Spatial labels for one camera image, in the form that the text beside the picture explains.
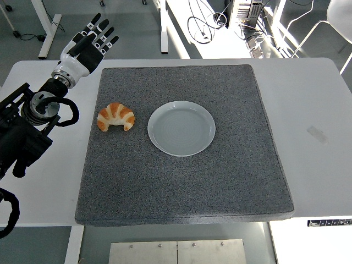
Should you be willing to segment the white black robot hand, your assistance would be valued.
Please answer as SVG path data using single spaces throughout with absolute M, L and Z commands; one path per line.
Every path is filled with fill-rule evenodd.
M 60 80 L 69 89 L 74 87 L 80 78 L 92 74 L 106 53 L 119 40 L 119 36 L 109 39 L 114 28 L 107 27 L 108 19 L 99 21 L 100 18 L 101 13 L 97 13 L 84 29 L 71 39 L 52 72 L 52 78 Z

